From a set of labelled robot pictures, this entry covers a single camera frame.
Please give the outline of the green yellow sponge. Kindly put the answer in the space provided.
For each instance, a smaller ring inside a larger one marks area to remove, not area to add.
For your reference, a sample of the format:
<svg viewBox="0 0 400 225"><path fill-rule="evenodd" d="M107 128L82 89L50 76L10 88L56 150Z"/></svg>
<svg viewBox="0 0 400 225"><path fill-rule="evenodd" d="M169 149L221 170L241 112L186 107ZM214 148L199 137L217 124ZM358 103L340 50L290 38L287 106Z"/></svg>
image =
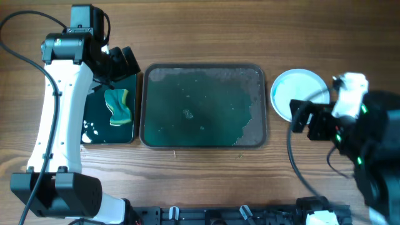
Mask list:
<svg viewBox="0 0 400 225"><path fill-rule="evenodd" d="M111 111L110 125L121 126L132 121L132 112L126 105L127 89L108 89L104 93L107 108Z"/></svg>

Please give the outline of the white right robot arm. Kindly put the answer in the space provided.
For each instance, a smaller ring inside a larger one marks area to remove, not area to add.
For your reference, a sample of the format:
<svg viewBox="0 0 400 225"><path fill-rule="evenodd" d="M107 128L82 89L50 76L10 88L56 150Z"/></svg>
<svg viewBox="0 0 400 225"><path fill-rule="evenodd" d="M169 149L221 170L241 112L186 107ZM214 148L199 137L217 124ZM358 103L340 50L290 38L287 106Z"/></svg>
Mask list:
<svg viewBox="0 0 400 225"><path fill-rule="evenodd" d="M331 141L354 164L357 188L370 208L388 224L399 224L399 95L366 93L356 107L357 118L331 113L334 104L291 100L290 133L305 126L312 141Z"/></svg>

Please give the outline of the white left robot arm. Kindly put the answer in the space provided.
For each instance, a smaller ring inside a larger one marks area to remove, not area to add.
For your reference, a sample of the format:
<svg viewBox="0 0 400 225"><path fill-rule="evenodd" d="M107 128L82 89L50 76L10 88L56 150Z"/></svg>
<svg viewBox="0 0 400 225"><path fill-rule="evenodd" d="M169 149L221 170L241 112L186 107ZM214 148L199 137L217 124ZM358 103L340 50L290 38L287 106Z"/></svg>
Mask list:
<svg viewBox="0 0 400 225"><path fill-rule="evenodd" d="M71 23L48 34L41 46L46 89L37 141L25 172L11 177L24 212L71 218L74 224L140 224L127 199L106 194L99 179L82 173L81 130L88 94L106 86L114 124L133 121L127 91L114 83L139 73L129 47L108 49L111 23L98 7L71 8Z"/></svg>

